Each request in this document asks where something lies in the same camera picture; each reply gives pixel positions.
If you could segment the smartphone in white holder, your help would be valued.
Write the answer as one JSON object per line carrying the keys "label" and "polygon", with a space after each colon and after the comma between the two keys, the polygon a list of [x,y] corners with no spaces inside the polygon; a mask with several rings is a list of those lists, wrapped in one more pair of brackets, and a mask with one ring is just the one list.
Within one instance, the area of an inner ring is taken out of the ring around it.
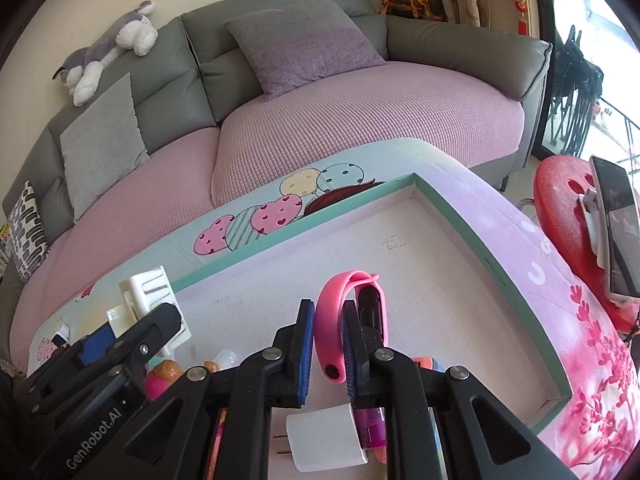
{"label": "smartphone in white holder", "polygon": [[619,309],[639,302],[639,211],[626,170],[591,156],[593,188],[578,198],[591,250],[604,270],[606,298]]}

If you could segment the black white patterned pillow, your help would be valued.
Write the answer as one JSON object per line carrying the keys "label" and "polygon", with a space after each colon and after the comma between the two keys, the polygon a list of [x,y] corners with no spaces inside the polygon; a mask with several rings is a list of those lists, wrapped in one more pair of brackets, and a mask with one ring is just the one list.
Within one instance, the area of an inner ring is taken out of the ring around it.
{"label": "black white patterned pillow", "polygon": [[35,190],[29,180],[9,214],[9,227],[17,274],[26,284],[49,253]]}

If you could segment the purple grey throw pillow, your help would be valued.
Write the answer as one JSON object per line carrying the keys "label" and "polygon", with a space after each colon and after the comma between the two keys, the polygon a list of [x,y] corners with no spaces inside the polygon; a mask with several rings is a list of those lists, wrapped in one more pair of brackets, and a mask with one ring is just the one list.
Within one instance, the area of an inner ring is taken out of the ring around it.
{"label": "purple grey throw pillow", "polygon": [[333,0],[302,0],[224,23],[268,99],[342,73],[385,63]]}

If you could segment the teal shallow cardboard tray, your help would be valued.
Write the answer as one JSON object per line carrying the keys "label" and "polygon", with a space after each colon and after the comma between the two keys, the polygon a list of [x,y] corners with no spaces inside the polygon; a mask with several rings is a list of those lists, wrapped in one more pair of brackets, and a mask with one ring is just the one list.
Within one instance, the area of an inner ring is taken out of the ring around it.
{"label": "teal shallow cardboard tray", "polygon": [[[217,348],[241,356],[291,323],[300,300],[319,297],[344,271],[378,274],[386,297],[388,344],[420,367],[463,366],[536,434],[570,398],[570,385],[532,304],[486,245],[416,174],[401,177],[293,222],[255,244],[207,263],[176,286],[193,339],[180,351],[201,361]],[[314,366],[298,411],[270,422],[268,477],[297,479],[288,415],[349,404],[347,377],[331,382]],[[313,472],[316,479],[389,479],[386,447],[365,450],[363,466]]]}

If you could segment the light grey throw pillow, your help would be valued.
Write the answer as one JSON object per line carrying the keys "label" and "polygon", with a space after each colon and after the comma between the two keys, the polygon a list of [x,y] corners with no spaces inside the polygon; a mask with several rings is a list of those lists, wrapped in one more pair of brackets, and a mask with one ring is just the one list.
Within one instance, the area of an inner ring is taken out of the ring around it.
{"label": "light grey throw pillow", "polygon": [[110,188],[149,160],[140,129],[130,76],[104,91],[61,134],[70,204],[79,220]]}

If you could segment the pink smart watch band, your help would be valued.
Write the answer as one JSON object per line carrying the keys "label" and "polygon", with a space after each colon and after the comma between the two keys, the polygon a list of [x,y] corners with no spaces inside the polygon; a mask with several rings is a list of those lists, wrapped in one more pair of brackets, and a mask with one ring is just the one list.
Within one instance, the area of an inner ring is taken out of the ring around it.
{"label": "pink smart watch band", "polygon": [[336,384],[346,380],[346,366],[342,344],[342,311],[351,292],[359,314],[388,344],[386,297],[378,274],[350,270],[332,276],[321,289],[314,314],[314,345],[318,361],[326,378]]}

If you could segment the white USB wall charger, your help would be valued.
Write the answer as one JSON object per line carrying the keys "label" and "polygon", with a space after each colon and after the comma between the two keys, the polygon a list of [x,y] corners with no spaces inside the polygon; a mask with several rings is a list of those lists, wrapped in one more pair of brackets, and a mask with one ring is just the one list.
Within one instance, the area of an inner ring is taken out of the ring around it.
{"label": "white USB wall charger", "polygon": [[289,457],[303,474],[369,463],[349,404],[288,415],[284,437],[288,447],[277,454]]}

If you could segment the red plastic stool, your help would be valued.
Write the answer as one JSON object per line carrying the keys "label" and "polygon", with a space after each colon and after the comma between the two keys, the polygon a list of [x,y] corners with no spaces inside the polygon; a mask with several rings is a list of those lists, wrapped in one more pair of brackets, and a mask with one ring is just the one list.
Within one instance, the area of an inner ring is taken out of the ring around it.
{"label": "red plastic stool", "polygon": [[638,312],[616,307],[605,295],[605,270],[597,265],[591,250],[587,222],[579,196],[595,191],[596,182],[585,160],[554,155],[544,159],[536,170],[533,183],[537,218],[544,234],[578,276],[596,296],[620,334],[639,333]]}

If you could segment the grey leather sofa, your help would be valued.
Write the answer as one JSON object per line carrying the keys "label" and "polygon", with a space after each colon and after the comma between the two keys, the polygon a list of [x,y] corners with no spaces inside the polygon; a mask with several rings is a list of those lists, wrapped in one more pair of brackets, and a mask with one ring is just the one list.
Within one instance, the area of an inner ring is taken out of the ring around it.
{"label": "grey leather sofa", "polygon": [[[191,132],[220,127],[251,100],[266,100],[250,64],[224,23],[243,14],[296,1],[302,0],[222,0],[203,6],[163,26],[149,55],[144,58],[123,55],[106,70],[100,84],[102,90],[122,76],[130,76],[134,110],[150,159]],[[524,162],[538,122],[552,58],[548,42],[486,27],[378,14],[370,0],[334,1],[371,41],[384,64],[413,63],[453,70],[484,81],[518,101],[525,113],[525,124],[516,152],[471,169],[489,183],[497,184]],[[50,120],[2,200],[3,209],[10,210],[25,181],[32,182],[48,234],[48,257],[54,243],[80,220],[75,220],[72,214],[60,148],[61,134],[80,115],[79,108],[66,106]],[[171,233],[153,243],[162,246],[160,265],[170,275],[193,270],[200,257],[190,244],[168,244],[166,240]],[[116,299],[119,282],[131,270],[135,256],[107,272],[62,308],[89,312]],[[1,356],[16,368],[9,352],[9,333],[26,284],[14,269],[9,269],[1,287]]]}

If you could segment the cream plastic phone stand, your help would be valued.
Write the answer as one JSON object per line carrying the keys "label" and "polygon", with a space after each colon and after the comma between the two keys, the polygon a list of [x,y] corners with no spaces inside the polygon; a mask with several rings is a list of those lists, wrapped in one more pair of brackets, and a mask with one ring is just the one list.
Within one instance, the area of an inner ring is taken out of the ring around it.
{"label": "cream plastic phone stand", "polygon": [[119,283],[124,302],[106,311],[107,322],[116,338],[160,304],[173,304],[180,314],[178,332],[158,352],[162,358],[172,359],[179,346],[191,338],[191,331],[179,307],[174,290],[163,266],[145,271]]}

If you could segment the grey white plush husky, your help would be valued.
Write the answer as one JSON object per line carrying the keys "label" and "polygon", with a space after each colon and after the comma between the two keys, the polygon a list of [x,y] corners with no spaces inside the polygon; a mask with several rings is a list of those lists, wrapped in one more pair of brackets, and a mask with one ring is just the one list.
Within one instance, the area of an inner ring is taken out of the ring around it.
{"label": "grey white plush husky", "polygon": [[158,37],[158,30],[150,20],[155,9],[152,0],[122,14],[89,47],[72,52],[52,76],[60,78],[76,107],[92,100],[98,90],[104,70],[128,51],[137,56],[147,55]]}

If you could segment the black folding chair outside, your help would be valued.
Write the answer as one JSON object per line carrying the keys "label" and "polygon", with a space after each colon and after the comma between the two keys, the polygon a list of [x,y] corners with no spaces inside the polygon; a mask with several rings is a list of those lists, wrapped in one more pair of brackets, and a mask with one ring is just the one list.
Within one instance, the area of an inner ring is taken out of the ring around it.
{"label": "black folding chair outside", "polygon": [[552,155],[579,157],[597,113],[604,73],[582,52],[582,31],[555,35],[551,96],[542,147]]}

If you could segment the pink-haired brown doll toy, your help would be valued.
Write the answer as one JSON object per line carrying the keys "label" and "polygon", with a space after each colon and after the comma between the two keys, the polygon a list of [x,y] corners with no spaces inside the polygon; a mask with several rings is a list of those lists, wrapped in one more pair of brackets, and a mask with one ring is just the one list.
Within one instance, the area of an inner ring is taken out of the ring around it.
{"label": "pink-haired brown doll toy", "polygon": [[144,390],[152,401],[158,399],[183,374],[182,367],[174,360],[156,364],[143,379]]}

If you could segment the purple pink mini fan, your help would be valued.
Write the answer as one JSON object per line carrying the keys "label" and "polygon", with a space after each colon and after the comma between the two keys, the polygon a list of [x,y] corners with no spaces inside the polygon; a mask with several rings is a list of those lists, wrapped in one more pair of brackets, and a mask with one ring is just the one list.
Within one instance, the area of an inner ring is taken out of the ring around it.
{"label": "purple pink mini fan", "polygon": [[382,408],[355,408],[354,419],[362,448],[376,450],[386,447],[385,416]]}

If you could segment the pink sofa seat cover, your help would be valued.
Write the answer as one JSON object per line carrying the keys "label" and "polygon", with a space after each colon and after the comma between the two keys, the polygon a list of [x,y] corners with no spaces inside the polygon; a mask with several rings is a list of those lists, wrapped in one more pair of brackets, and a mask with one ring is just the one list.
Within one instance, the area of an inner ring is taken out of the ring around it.
{"label": "pink sofa seat cover", "polygon": [[115,184],[54,243],[24,287],[11,330],[24,370],[36,330],[89,285],[143,249],[230,200],[326,156],[416,138],[473,168],[513,155],[518,101],[471,76],[389,62],[256,98],[218,128],[191,132]]}

